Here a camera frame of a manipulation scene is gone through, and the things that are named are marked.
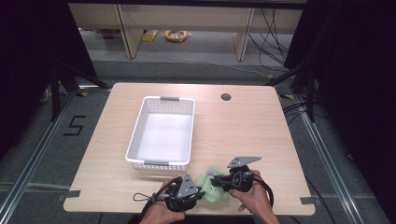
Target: black cable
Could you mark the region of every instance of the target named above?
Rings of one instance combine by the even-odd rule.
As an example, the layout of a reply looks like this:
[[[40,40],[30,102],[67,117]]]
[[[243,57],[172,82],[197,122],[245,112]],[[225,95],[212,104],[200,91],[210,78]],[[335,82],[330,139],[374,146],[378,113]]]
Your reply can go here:
[[[320,201],[323,203],[327,213],[329,214],[330,219],[332,220],[332,223],[335,224],[335,220],[334,217],[332,216],[332,213],[330,212],[329,207],[327,206],[327,204],[324,202],[321,194],[319,193],[319,191],[317,190],[317,188],[315,188],[314,184],[312,184],[312,182],[309,180],[308,176],[304,175],[306,182],[308,182],[308,184],[312,187],[312,189],[315,191],[315,193],[319,196]]]
[[[283,108],[283,113],[286,114],[289,111],[291,111],[292,109],[298,108],[303,105],[306,105],[306,103],[297,103],[297,104],[293,104],[293,105],[288,105],[285,108]]]
[[[278,40],[278,38],[277,38],[276,23],[275,23],[275,14],[276,14],[276,10],[273,8],[273,20],[272,20],[271,25],[270,25],[270,23],[268,22],[267,18],[265,17],[264,11],[262,10],[262,16],[264,17],[265,23],[267,24],[269,34],[271,34],[271,36],[272,36],[273,39],[275,40],[276,44],[278,45],[278,48],[277,48],[277,47],[274,47],[273,45],[271,45],[271,46],[273,46],[275,49],[278,49],[278,50],[279,50],[279,53],[280,53],[280,55],[282,56],[282,59],[285,61],[285,60],[286,60],[286,57],[285,57],[285,55],[284,55],[284,50],[283,50],[282,48],[284,48],[284,49],[286,49],[286,50],[288,50],[288,49],[287,49],[286,47],[284,47],[282,44],[280,44],[280,43],[279,43],[279,40]],[[273,26],[273,25],[274,25],[274,29],[275,29],[275,32],[276,32],[275,35],[274,35],[274,32],[272,31],[272,26]]]
[[[275,40],[276,40],[276,43],[277,43],[277,45],[279,46],[279,48],[280,48],[280,49],[284,48],[285,51],[284,51],[284,50],[282,50],[282,51],[286,52],[286,51],[289,51],[288,48],[286,48],[285,46],[283,46],[283,45],[279,42],[279,39],[277,38],[275,14],[276,14],[276,8],[273,8],[273,21],[274,21]]]
[[[103,218],[103,213],[101,213],[100,216],[99,216],[98,224],[102,223],[102,218]]]
[[[299,112],[297,112],[298,115],[296,115],[291,121],[289,121],[289,122],[288,122],[288,125],[290,125],[295,119],[297,119],[297,117],[299,117],[300,115],[302,115],[302,114],[305,113],[305,112],[306,112],[306,110],[305,110],[305,111],[299,111]]]
[[[301,224],[301,222],[296,217],[290,217],[295,223]]]
[[[262,185],[262,187],[265,188],[265,190],[268,192],[268,197],[270,199],[271,207],[274,207],[274,193],[272,192],[272,189],[267,185],[267,183],[265,183],[265,181],[259,175],[253,175],[253,180],[259,182]]]
[[[171,186],[173,183],[176,183],[178,179],[179,179],[179,177],[172,179],[172,180],[169,181],[166,185],[164,185],[160,190],[158,190],[157,193],[153,193],[153,194],[152,194],[152,197],[148,198],[148,202],[147,202],[146,205],[143,207],[143,210],[142,210],[142,212],[141,212],[141,214],[140,214],[139,222],[140,222],[140,221],[142,220],[142,218],[145,216],[145,214],[146,214],[147,211],[149,210],[149,207],[150,207],[152,204],[154,204],[154,203],[157,202],[157,199],[158,199],[158,197],[161,195],[161,193],[162,193],[165,189],[167,189],[169,186]]]
[[[280,63],[280,64],[283,65],[283,62],[282,62],[280,59],[278,59],[274,54],[268,52],[266,49],[264,49],[264,48],[262,47],[263,44],[264,44],[265,42],[262,43],[262,45],[260,46],[260,45],[253,39],[253,37],[252,37],[250,34],[249,34],[248,36],[250,37],[251,41],[253,42],[253,44],[256,46],[256,48],[257,48],[260,52],[265,53],[266,55],[268,55],[268,57],[272,58],[272,59],[273,59],[274,61],[276,61],[277,63]]]

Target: wire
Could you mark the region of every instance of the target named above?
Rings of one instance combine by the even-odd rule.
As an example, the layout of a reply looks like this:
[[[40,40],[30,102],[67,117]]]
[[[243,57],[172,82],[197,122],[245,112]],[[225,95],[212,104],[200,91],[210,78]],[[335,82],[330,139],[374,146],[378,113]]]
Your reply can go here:
[[[305,112],[306,112],[306,110],[305,111],[296,112],[296,113],[298,113],[298,115],[296,115],[291,121],[289,121],[288,125],[290,125],[292,122],[294,122],[294,120],[297,119],[297,117],[299,117],[300,115],[302,115]]]
[[[171,181],[169,181],[169,182],[168,182],[166,185],[164,185],[160,190],[158,190],[157,193],[153,193],[153,194],[152,194],[152,197],[149,197],[149,196],[144,195],[144,194],[142,194],[142,193],[136,193],[137,195],[143,195],[143,196],[148,197],[148,199],[147,199],[148,202],[146,203],[145,207],[143,208],[143,210],[142,210],[142,212],[141,212],[141,214],[140,214],[139,222],[140,222],[140,221],[142,220],[142,218],[145,216],[145,214],[146,214],[147,211],[149,210],[149,207],[150,207],[152,204],[154,204],[154,203],[157,202],[157,198],[161,195],[161,193],[162,193],[165,189],[167,189],[169,186],[171,186],[173,183],[176,183],[178,179],[179,179],[179,177],[176,177],[176,178],[172,179]]]
[[[263,11],[263,10],[262,10],[262,16],[264,17],[265,23],[267,24],[267,27],[268,27],[268,35],[271,34],[271,36],[273,37],[273,39],[275,40],[275,42],[276,42],[276,44],[277,44],[277,47],[271,45],[271,44],[268,43],[268,42],[267,42],[267,43],[268,43],[269,45],[271,45],[273,48],[278,49],[280,55],[282,56],[282,59],[285,61],[285,60],[286,60],[286,57],[285,57],[285,55],[284,55],[284,52],[287,52],[288,49],[287,49],[286,47],[284,47],[282,44],[280,44],[280,42],[279,42],[279,40],[278,40],[278,38],[277,38],[276,23],[275,23],[276,9],[273,8],[272,12],[273,12],[273,15],[272,15],[271,25],[270,25],[270,23],[268,22],[267,18],[265,17],[265,14],[264,14],[264,11]]]
[[[172,58],[172,57],[169,57],[168,55],[166,55],[165,52],[163,52],[163,50],[160,49],[158,46],[156,46],[152,41],[150,41],[150,43],[151,43],[152,46],[154,46],[154,48],[156,48],[158,51],[160,51],[161,53],[163,53],[163,56],[165,56],[166,58],[168,58],[168,59],[170,59],[170,60],[182,61],[182,62],[188,62],[188,63],[213,64],[213,65],[216,65],[216,66],[230,67],[230,68],[232,68],[232,69],[235,69],[235,70],[238,70],[238,71],[241,71],[241,72],[256,73],[256,74],[259,74],[259,75],[262,76],[262,77],[267,77],[267,78],[268,78],[267,75],[265,75],[265,74],[263,74],[263,73],[260,73],[260,72],[258,72],[258,71],[253,71],[253,70],[246,70],[246,69],[242,69],[242,68],[237,68],[237,67],[234,67],[234,66],[231,66],[231,65],[228,65],[228,64],[218,64],[218,63],[210,63],[210,62],[197,62],[197,61],[191,61],[191,60],[186,60],[186,59]]]
[[[103,213],[101,213],[100,216],[99,216],[98,224],[102,223],[102,218],[103,218]]]
[[[334,217],[332,216],[332,213],[330,212],[329,207],[327,206],[327,204],[324,202],[321,194],[319,193],[319,191],[317,190],[317,188],[315,188],[314,184],[312,184],[311,180],[309,180],[308,176],[304,175],[306,182],[308,182],[308,184],[312,187],[312,189],[315,191],[315,193],[319,196],[320,201],[323,203],[327,213],[329,214],[330,219],[332,220],[332,223],[335,224],[335,220]]]
[[[295,221],[295,223],[301,224],[301,222],[296,217],[290,217],[290,218],[293,219],[293,221]]]
[[[268,52],[266,49],[263,48],[263,45],[265,44],[265,41],[264,41],[264,42],[262,43],[262,45],[260,46],[260,45],[253,39],[253,37],[252,37],[250,34],[249,34],[248,36],[250,37],[251,41],[253,42],[253,44],[256,46],[256,48],[257,48],[260,52],[262,52],[262,53],[268,55],[268,57],[272,58],[272,59],[273,59],[274,61],[276,61],[277,63],[280,63],[281,65],[283,65],[283,61],[281,61],[281,60],[278,59],[274,54]]]
[[[274,207],[274,193],[272,192],[272,189],[267,185],[267,183],[265,183],[265,181],[259,175],[253,175],[253,180],[259,182],[262,185],[262,187],[265,188],[265,190],[267,190],[271,207]]]

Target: hand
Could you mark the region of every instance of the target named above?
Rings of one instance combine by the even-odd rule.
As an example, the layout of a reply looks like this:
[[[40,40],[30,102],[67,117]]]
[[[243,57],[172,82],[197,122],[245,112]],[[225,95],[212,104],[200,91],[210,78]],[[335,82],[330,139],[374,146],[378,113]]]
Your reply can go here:
[[[167,182],[163,182],[163,185],[160,187],[160,189],[165,186],[166,183]],[[166,207],[166,203],[164,201],[161,201],[156,202],[149,207],[140,224],[169,224],[172,222],[183,220],[185,216],[185,212],[170,211]]]
[[[250,172],[260,176],[259,171],[250,170]],[[247,209],[265,224],[279,223],[268,200],[267,191],[257,181],[253,181],[253,186],[248,192],[230,189],[229,193],[232,197],[241,201],[242,204],[238,208],[239,212]]]

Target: finger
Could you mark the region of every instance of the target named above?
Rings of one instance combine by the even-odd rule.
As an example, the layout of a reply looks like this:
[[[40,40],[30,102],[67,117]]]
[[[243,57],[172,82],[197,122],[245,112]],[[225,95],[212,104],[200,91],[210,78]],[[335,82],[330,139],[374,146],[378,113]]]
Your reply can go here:
[[[174,221],[183,220],[185,217],[186,217],[185,212],[174,212],[173,213],[173,218],[175,219]]]
[[[258,170],[250,170],[250,172],[253,173],[254,175],[262,176],[260,174],[260,171],[258,171]]]
[[[239,212],[242,212],[243,210],[245,210],[245,205],[244,204],[241,204],[239,207],[238,207],[238,211]]]
[[[165,185],[167,185],[169,183],[169,181],[163,181],[163,184],[161,185],[160,189],[161,190]]]
[[[235,190],[235,189],[230,189],[230,191],[228,191],[230,193],[230,196],[232,196],[233,198],[237,198],[240,199],[243,195],[243,193],[239,190]]]

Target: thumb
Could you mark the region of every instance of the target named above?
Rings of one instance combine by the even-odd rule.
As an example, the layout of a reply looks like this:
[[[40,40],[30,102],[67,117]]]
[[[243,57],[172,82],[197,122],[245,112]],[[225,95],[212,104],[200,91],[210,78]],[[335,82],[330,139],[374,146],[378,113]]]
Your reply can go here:
[[[230,193],[230,195],[231,195],[233,198],[239,199],[240,197],[242,197],[242,192],[239,191],[239,190],[230,189],[230,191],[228,191],[228,192]]]
[[[175,212],[173,214],[174,221],[180,221],[183,220],[186,217],[185,212]]]

